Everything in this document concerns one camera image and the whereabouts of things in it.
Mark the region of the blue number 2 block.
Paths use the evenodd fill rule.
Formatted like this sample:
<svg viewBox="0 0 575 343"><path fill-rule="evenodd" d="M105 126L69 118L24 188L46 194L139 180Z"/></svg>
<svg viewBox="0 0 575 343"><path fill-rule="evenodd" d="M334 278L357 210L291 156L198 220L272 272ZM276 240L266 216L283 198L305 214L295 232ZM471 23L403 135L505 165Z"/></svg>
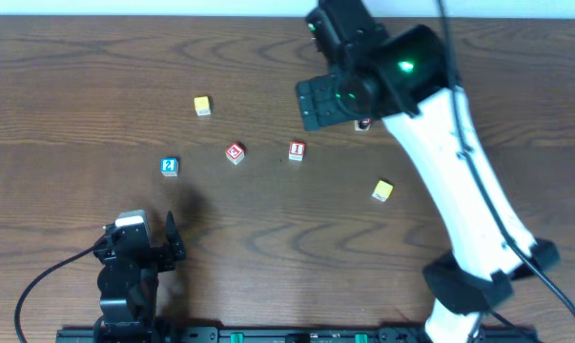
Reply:
<svg viewBox="0 0 575 343"><path fill-rule="evenodd" d="M179 173L178 159L174 157L162 158L160 171L166 177L177 177Z"/></svg>

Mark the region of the red letter I block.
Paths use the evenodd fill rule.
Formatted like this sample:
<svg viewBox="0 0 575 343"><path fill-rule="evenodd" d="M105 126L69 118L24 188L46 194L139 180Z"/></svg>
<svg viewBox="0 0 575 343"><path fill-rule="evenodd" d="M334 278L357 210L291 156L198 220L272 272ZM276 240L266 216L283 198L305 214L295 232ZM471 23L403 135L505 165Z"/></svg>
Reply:
<svg viewBox="0 0 575 343"><path fill-rule="evenodd" d="M302 161L305 155L306 144L299 141L292 141L289 145L288 158L293 161Z"/></svg>

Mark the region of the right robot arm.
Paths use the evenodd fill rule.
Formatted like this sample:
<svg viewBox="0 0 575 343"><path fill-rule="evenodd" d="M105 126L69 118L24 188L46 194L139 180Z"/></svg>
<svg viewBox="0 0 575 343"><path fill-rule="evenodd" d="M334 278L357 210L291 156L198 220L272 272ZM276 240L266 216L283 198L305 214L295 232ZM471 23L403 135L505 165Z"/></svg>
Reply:
<svg viewBox="0 0 575 343"><path fill-rule="evenodd" d="M448 231L451 249L423 270L435 298L433 342L472 342L483 318L560 256L513 211L472 124L444 39L425 25L392 35L360 1L322 1L306 17L325 75L296 86L303 126L369 119L405 150Z"/></svg>

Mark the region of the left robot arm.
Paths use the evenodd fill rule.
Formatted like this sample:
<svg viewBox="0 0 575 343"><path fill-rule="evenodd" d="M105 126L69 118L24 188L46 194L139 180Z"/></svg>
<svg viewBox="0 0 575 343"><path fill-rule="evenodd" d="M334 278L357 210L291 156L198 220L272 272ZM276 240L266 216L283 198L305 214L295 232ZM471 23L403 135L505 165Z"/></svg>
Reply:
<svg viewBox="0 0 575 343"><path fill-rule="evenodd" d="M166 242L154 246L143 210L122 212L104 226L103 240L93 249L103 269L97 277L103 330L95 342L167 342L170 325L155 315L158 275L175 269L186 249L174 216L166 217Z"/></svg>

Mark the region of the red picture block right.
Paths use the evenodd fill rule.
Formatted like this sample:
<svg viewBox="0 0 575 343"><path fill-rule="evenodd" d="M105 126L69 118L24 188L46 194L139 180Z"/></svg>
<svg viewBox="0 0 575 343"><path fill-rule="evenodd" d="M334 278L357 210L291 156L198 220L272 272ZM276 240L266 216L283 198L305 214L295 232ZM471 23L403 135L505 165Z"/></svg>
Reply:
<svg viewBox="0 0 575 343"><path fill-rule="evenodd" d="M372 126L371 118L364 118L354 121L355 131L368 131Z"/></svg>

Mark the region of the red block tilted centre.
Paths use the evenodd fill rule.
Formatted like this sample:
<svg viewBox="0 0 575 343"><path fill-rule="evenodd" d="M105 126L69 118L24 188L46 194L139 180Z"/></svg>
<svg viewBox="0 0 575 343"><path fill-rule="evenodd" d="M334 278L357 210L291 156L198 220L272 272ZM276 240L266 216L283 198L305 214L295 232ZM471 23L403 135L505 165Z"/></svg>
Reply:
<svg viewBox="0 0 575 343"><path fill-rule="evenodd" d="M235 142L226 149L225 154L231 163L238 165L245 157L245 150L239 143Z"/></svg>

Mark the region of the yellow block upper left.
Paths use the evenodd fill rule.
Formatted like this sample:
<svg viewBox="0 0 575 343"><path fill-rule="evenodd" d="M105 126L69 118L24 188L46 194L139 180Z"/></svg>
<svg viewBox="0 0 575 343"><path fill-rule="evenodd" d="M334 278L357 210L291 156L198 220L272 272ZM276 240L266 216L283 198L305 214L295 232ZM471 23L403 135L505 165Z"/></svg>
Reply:
<svg viewBox="0 0 575 343"><path fill-rule="evenodd" d="M212 113L211 101L208 96L199 96L194 99L195 112L197 116L207 116Z"/></svg>

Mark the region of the yellow block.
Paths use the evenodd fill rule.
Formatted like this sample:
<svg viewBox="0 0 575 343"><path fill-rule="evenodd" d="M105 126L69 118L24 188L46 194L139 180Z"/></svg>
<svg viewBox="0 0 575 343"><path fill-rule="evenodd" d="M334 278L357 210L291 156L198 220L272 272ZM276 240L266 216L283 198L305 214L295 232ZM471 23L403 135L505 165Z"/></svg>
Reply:
<svg viewBox="0 0 575 343"><path fill-rule="evenodd" d="M380 180L372 192L372 197L385 202L391 195L394 186L387 181Z"/></svg>
<svg viewBox="0 0 575 343"><path fill-rule="evenodd" d="M208 96L199 96L194 99L195 112L197 116L207 116L212 113L211 101Z"/></svg>

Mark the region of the yellow block lower right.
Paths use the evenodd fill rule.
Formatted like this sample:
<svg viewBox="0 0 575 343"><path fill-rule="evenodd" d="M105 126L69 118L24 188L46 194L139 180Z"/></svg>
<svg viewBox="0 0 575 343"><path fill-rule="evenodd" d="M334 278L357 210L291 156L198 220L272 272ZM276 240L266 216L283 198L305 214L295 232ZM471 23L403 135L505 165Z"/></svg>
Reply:
<svg viewBox="0 0 575 343"><path fill-rule="evenodd" d="M391 195L394 186L387 181L380 180L372 192L372 197L385 202Z"/></svg>

